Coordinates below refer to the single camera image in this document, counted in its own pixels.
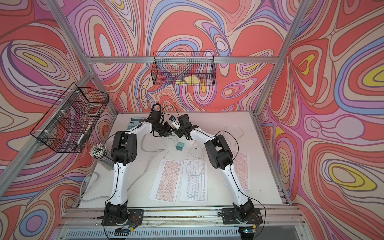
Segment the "teal USB charger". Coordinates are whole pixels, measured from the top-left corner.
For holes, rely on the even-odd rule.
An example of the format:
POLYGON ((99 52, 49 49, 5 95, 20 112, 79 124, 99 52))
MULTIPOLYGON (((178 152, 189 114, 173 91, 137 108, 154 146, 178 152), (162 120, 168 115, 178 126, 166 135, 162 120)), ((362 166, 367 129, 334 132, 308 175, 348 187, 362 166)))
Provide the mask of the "teal USB charger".
POLYGON ((177 151, 182 151, 183 150, 183 148, 184 148, 184 143, 181 143, 181 142, 179 142, 179 143, 177 143, 177 145, 176 145, 176 150, 177 151))

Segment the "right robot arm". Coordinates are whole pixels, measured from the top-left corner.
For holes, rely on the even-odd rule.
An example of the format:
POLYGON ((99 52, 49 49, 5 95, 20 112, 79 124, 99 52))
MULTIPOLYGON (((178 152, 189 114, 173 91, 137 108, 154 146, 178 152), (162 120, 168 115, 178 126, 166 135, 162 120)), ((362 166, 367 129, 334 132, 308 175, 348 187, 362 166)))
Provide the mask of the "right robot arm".
POLYGON ((213 168, 221 172, 233 199, 234 209, 241 217, 251 215, 254 210, 254 204, 251 198, 243 193, 243 189, 237 174, 232 169, 235 159, 225 137, 220 134, 208 134, 193 125, 187 114, 177 118, 170 117, 174 133, 179 137, 185 137, 186 140, 195 141, 205 146, 207 156, 213 168))

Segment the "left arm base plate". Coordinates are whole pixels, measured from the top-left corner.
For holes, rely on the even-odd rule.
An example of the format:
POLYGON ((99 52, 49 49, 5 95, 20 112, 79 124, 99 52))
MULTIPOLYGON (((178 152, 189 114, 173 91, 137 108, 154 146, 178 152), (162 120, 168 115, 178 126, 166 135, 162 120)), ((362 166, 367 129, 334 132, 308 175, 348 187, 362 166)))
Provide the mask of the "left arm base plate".
POLYGON ((144 210, 142 209, 108 210, 102 218, 102 226, 140 226, 143 217, 144 210))

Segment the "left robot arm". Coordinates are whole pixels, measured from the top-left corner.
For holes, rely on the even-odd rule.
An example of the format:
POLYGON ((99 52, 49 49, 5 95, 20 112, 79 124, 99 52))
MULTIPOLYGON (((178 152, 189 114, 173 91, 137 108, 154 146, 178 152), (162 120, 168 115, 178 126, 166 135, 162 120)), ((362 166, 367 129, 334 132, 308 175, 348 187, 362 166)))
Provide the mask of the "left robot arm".
POLYGON ((132 163, 138 155, 138 137, 157 133, 159 138, 172 135, 171 126, 165 121, 161 104, 154 104, 147 118, 127 131, 117 131, 111 147, 114 162, 114 182, 111 197, 106 204, 114 206, 127 202, 127 184, 132 163))

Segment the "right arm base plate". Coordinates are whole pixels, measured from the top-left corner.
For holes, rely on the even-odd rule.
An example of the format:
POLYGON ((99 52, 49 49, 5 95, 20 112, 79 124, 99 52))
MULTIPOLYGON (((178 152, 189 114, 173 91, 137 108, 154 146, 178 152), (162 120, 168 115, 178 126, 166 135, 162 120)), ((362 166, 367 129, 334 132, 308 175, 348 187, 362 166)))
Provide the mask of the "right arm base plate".
POLYGON ((259 226, 264 222, 259 208, 255 208, 245 214, 242 214, 240 210, 235 208, 224 208, 218 212, 218 216, 222 218, 224 225, 251 224, 259 226))

